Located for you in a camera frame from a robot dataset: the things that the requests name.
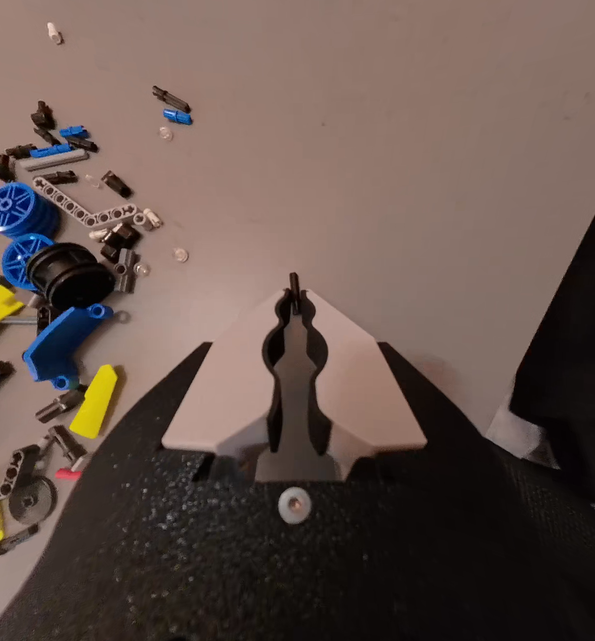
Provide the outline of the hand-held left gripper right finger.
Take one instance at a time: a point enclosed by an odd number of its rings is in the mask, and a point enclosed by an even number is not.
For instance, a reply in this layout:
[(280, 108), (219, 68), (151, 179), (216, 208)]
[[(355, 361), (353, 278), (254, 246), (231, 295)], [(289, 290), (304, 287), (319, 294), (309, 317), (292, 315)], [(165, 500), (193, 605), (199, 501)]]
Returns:
[(425, 448), (424, 435), (378, 341), (311, 290), (301, 292), (309, 381), (308, 434), (338, 477), (384, 453)]

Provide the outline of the grey bent lego liftarm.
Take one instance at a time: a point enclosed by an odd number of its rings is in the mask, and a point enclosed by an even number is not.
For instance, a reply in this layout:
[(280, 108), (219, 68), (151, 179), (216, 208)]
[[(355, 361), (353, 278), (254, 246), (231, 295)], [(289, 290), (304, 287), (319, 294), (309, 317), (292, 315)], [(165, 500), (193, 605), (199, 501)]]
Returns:
[(138, 207), (132, 203), (91, 213), (45, 178), (35, 177), (31, 184), (37, 193), (55, 204), (62, 213), (67, 214), (89, 231), (114, 228), (123, 222), (131, 223), (134, 217), (140, 213)]

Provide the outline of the grey lego pulley wheel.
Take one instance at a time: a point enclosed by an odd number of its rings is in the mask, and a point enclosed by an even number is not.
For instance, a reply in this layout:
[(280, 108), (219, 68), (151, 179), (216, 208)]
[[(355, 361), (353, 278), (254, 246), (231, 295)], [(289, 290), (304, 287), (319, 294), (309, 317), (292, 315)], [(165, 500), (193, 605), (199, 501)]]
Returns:
[(45, 476), (36, 476), (28, 485), (16, 487), (10, 495), (8, 510), (13, 520), (30, 526), (45, 521), (57, 504), (57, 490)]

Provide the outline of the black lego axle connector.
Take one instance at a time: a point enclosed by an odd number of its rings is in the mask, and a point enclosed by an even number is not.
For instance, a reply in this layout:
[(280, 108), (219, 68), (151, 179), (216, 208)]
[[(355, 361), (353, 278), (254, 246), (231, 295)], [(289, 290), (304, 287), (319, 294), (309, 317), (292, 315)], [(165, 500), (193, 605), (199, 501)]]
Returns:
[(35, 413), (37, 421), (46, 424), (77, 408), (85, 399), (85, 389), (73, 389), (54, 399)]

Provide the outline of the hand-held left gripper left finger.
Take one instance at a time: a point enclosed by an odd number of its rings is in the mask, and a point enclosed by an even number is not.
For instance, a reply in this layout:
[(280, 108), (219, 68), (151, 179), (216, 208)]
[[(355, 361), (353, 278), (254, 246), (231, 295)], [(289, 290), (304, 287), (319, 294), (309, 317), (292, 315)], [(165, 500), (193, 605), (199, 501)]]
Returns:
[(290, 290), (280, 290), (240, 316), (208, 348), (162, 437), (168, 450), (227, 458), (256, 469), (276, 452), (283, 427), (281, 381)]

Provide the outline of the grey lego connector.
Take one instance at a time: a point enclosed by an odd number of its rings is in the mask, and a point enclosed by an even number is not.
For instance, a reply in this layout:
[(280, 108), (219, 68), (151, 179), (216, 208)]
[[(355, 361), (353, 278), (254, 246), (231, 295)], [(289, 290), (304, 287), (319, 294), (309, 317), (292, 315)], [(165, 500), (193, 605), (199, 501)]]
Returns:
[(114, 291), (119, 293), (133, 293), (136, 280), (135, 267), (138, 255), (132, 249), (120, 250), (115, 268)]

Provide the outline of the blue curved lego panel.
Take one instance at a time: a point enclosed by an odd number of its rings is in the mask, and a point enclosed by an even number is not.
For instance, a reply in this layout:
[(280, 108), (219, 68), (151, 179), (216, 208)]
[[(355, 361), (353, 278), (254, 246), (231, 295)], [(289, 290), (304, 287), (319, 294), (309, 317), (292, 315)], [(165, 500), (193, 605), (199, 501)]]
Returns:
[(58, 391), (79, 386), (76, 352), (114, 310), (96, 303), (87, 308), (71, 307), (50, 323), (23, 353), (34, 382), (48, 381)]

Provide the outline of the grey lego beam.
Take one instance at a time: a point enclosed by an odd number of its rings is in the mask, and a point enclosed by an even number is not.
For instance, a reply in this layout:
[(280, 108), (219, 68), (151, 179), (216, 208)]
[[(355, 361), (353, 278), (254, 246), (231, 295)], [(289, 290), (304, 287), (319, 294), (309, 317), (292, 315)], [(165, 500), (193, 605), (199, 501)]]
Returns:
[(27, 172), (37, 172), (53, 167), (73, 164), (87, 160), (90, 154), (84, 149), (75, 149), (68, 152), (45, 156), (41, 158), (29, 157), (16, 162), (16, 165)]

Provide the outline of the black lego wheel hub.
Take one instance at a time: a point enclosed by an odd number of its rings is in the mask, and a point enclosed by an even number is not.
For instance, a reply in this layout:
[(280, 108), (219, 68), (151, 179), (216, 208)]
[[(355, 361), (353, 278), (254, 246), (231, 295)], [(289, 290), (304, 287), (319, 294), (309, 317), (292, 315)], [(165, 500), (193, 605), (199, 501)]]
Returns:
[(27, 261), (26, 277), (48, 304), (59, 310), (87, 308), (105, 300), (116, 279), (91, 251), (74, 243), (55, 243)]

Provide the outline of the blue lego wheel hub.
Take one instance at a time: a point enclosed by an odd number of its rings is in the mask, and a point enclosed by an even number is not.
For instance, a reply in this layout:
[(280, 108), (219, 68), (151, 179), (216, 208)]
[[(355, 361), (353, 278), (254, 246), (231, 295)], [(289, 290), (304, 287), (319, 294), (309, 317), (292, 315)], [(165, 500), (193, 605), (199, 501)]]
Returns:
[(11, 286), (38, 292), (29, 280), (26, 268), (37, 252), (55, 244), (55, 241), (38, 233), (27, 233), (13, 239), (2, 254), (2, 275)]
[(57, 207), (26, 184), (11, 182), (0, 187), (1, 235), (17, 240), (34, 233), (52, 239), (59, 225)]

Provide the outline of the black lego bracket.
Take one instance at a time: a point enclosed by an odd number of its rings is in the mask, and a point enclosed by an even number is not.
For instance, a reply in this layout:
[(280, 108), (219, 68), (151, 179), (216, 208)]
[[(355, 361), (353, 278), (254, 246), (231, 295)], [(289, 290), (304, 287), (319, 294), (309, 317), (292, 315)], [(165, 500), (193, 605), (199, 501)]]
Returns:
[(121, 251), (132, 250), (141, 238), (141, 232), (130, 223), (123, 222), (103, 236), (101, 256), (104, 260), (116, 264), (119, 262)]

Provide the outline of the thin black lego liftarm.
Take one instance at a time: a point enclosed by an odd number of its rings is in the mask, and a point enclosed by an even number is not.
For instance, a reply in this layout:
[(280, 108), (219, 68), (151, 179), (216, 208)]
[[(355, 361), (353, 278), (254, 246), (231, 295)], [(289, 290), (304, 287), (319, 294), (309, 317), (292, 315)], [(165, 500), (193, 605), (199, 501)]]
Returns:
[(0, 557), (3, 557), (7, 553), (17, 548), (19, 545), (30, 540), (38, 533), (38, 531), (39, 525), (33, 524), (14, 535), (3, 538), (0, 541)]

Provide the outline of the person's black clothing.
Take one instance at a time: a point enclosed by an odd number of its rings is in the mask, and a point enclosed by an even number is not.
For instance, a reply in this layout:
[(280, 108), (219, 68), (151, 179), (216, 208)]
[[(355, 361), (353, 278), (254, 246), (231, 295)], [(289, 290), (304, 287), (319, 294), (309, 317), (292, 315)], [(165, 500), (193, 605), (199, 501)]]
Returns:
[(518, 366), (510, 410), (544, 430), (560, 476), (595, 508), (595, 215)]

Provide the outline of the yellow lego wedge panel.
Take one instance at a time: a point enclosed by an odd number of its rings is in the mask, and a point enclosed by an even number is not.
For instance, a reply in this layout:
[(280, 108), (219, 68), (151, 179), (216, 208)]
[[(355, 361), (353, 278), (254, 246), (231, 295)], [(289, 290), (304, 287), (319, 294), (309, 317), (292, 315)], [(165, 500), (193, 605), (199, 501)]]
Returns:
[(102, 365), (85, 392), (85, 397), (69, 430), (80, 437), (95, 439), (104, 424), (118, 375), (112, 365)]

